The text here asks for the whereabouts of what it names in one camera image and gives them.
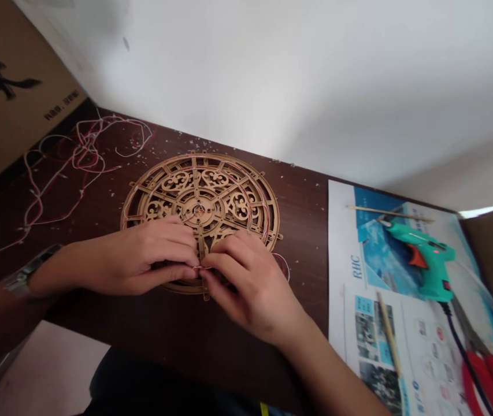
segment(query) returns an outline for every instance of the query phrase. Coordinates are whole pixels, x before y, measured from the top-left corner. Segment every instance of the wooden gear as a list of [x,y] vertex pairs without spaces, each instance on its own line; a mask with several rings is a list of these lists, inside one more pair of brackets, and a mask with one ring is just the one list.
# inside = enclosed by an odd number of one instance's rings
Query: wooden gear
[[[271,251],[279,234],[279,208],[264,173],[221,154],[180,155],[156,165],[131,182],[121,213],[121,229],[179,215],[194,229],[200,259],[211,247],[240,229],[257,234]],[[204,294],[200,279],[163,285],[181,294]]]

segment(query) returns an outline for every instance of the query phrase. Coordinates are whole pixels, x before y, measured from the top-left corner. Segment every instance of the bamboo skewer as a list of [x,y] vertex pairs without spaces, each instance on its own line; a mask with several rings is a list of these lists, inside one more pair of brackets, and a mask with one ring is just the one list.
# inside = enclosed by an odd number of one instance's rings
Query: bamboo skewer
[[381,292],[377,292],[377,300],[379,301],[379,306],[381,307],[383,322],[385,322],[385,334],[387,334],[387,341],[389,342],[389,349],[391,350],[392,361],[395,363],[395,370],[398,378],[402,378],[401,360],[398,358],[395,336],[392,334],[391,322],[389,321],[389,315],[387,313],[387,305],[385,305],[385,302],[383,302]]
[[377,213],[380,213],[380,214],[394,215],[394,216],[397,216],[397,217],[412,218],[413,220],[425,221],[427,223],[435,222],[435,220],[432,219],[432,218],[410,216],[410,215],[407,215],[407,214],[394,213],[394,212],[391,212],[391,211],[376,210],[376,209],[373,209],[373,208],[359,207],[359,206],[355,206],[355,205],[347,205],[346,207],[347,208],[350,208],[350,209],[354,209],[354,210],[359,210],[359,211],[370,211],[370,212],[377,212]]

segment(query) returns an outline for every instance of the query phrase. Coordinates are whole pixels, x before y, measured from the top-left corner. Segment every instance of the black cable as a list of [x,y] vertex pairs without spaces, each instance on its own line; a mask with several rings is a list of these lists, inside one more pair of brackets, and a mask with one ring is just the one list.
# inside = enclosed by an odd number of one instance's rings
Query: black cable
[[475,370],[473,369],[472,363],[470,363],[470,359],[468,358],[468,355],[466,354],[466,350],[464,349],[462,342],[460,341],[460,338],[458,338],[458,334],[456,333],[456,329],[454,329],[453,314],[450,310],[450,307],[448,306],[447,302],[439,302],[439,304],[441,305],[441,308],[443,308],[444,314],[447,316],[448,325],[450,327],[450,332],[453,333],[454,342],[456,342],[456,346],[458,347],[458,350],[460,351],[460,354],[462,355],[462,358],[464,359],[464,362],[466,363],[466,367],[468,368],[468,371],[470,371],[470,375],[472,376],[473,383],[476,386],[476,389],[477,389],[477,392],[479,393],[479,396],[481,397],[481,401],[483,402],[483,404],[485,404],[485,407],[486,407],[489,415],[493,416],[493,409],[491,407],[491,404],[489,403],[489,400],[487,399],[487,396],[485,395],[485,392],[483,391],[483,387],[481,387],[481,383],[479,382],[479,379],[477,378],[477,374],[476,374]]

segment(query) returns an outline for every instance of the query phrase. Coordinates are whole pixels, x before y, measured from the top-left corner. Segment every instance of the circular wooden puzzle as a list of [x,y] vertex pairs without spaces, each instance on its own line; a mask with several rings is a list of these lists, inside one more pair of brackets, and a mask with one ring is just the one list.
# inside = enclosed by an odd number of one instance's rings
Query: circular wooden puzzle
[[[279,234],[279,208],[263,172],[221,154],[195,153],[168,159],[146,172],[132,189],[121,213],[121,229],[178,215],[194,229],[200,259],[235,231],[257,234],[271,251]],[[164,285],[183,294],[204,294],[202,280]]]

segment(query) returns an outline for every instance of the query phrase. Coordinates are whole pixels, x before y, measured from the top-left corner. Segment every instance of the teal glue gun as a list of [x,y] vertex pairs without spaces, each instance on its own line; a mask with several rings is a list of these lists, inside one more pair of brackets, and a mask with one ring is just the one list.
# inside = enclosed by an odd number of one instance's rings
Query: teal glue gun
[[412,249],[413,257],[410,264],[421,268],[424,278],[420,293],[427,299],[437,302],[451,301],[454,295],[444,263],[456,258],[455,251],[446,244],[407,225],[378,221],[391,233],[391,236],[406,243]]

